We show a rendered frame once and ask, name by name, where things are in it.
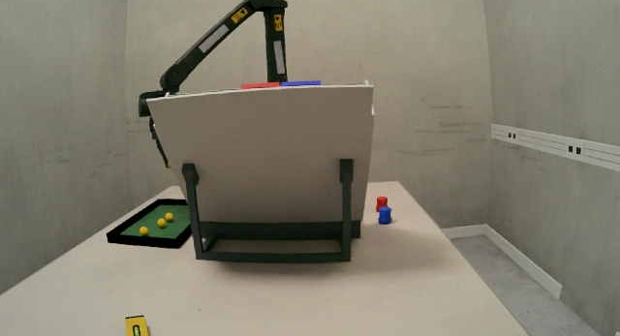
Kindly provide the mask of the green tray with black rim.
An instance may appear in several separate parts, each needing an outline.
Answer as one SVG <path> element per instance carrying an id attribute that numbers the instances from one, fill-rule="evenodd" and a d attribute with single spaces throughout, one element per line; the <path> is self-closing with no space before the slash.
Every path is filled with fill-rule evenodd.
<path id="1" fill-rule="evenodd" d="M 171 222 L 166 220 L 168 213 L 173 216 Z M 166 221 L 164 228 L 158 226 L 159 219 Z M 192 234 L 190 223 L 186 199 L 157 199 L 106 235 L 113 244 L 178 249 Z M 142 227 L 148 229 L 147 236 L 140 235 Z"/>

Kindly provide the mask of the yellow pocket level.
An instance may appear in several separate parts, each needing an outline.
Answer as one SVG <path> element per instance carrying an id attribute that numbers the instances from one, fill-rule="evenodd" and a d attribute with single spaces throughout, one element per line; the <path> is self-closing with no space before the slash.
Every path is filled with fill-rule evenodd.
<path id="1" fill-rule="evenodd" d="M 149 336 L 144 315 L 125 318 L 127 336 Z"/>

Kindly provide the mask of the blue plug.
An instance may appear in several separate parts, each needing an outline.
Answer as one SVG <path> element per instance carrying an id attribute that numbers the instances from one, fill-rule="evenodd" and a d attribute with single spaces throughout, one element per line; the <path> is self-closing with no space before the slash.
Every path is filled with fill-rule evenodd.
<path id="1" fill-rule="evenodd" d="M 391 208 L 390 207 L 381 207 L 379 210 L 379 224 L 381 225 L 388 225 L 391 223 Z"/>

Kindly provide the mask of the blue rectangular frame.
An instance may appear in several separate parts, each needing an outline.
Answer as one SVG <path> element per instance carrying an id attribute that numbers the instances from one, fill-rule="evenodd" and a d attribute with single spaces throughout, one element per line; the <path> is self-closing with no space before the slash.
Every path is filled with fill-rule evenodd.
<path id="1" fill-rule="evenodd" d="M 303 86 L 303 85 L 321 85 L 320 80 L 310 80 L 310 81 L 287 81 L 282 82 L 281 86 Z"/>

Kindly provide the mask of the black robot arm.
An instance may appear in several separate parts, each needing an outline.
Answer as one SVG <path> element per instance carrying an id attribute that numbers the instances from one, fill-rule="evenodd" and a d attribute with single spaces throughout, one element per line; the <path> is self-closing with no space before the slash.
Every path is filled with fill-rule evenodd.
<path id="1" fill-rule="evenodd" d="M 179 92 L 179 85 L 204 57 L 255 12 L 263 12 L 264 17 L 267 82 L 280 82 L 280 85 L 282 82 L 287 82 L 285 8 L 288 8 L 288 2 L 285 0 L 243 0 L 165 71 L 160 78 L 163 90 L 139 95 L 139 117 L 152 116 L 146 100 L 166 97 L 168 92 L 170 95 L 176 95 L 173 93 Z"/>

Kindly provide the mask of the red rectangular frame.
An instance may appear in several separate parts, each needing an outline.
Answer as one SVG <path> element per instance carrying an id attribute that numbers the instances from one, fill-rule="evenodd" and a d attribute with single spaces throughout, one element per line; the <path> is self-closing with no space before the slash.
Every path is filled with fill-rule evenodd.
<path id="1" fill-rule="evenodd" d="M 279 85 L 280 82 L 242 84 L 241 89 L 279 87 Z"/>

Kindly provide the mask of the red plug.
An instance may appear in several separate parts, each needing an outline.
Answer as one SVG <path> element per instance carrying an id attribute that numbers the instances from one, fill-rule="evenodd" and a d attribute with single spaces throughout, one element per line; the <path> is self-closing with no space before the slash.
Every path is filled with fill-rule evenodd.
<path id="1" fill-rule="evenodd" d="M 387 206 L 388 207 L 388 198 L 387 197 L 378 197 L 377 198 L 376 212 L 379 212 L 379 209 L 382 206 Z"/>

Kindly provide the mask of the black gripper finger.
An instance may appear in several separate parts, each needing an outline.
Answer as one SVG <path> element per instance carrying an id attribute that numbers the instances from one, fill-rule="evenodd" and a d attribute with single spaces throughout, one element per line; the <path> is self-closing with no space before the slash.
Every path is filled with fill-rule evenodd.
<path id="1" fill-rule="evenodd" d="M 161 155 L 162 155 L 162 157 L 163 157 L 163 159 L 164 159 L 164 162 L 165 162 L 166 168 L 168 168 L 168 161 L 167 161 L 167 157 L 165 156 L 165 152 L 164 152 L 164 150 L 163 150 L 163 148 L 162 148 L 161 143 L 158 143 L 158 144 L 157 144 L 157 147 L 158 147 L 158 149 L 159 149 L 159 151 L 160 151 L 160 153 L 161 153 Z"/>

